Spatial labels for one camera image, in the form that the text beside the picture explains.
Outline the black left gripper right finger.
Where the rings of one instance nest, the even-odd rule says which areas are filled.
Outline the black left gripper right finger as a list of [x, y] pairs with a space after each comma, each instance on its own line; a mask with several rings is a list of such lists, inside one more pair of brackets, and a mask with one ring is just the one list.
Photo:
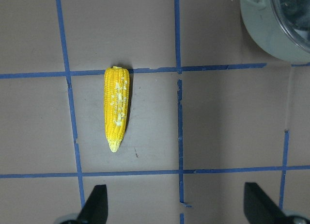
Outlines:
[[244, 184], [243, 210], [250, 224], [282, 224], [286, 215], [255, 182]]

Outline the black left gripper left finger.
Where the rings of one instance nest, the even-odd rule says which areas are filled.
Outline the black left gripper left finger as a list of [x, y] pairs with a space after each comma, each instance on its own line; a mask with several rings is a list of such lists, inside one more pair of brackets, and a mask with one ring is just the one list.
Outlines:
[[96, 185], [77, 217], [78, 224], [105, 224], [107, 222], [107, 187]]

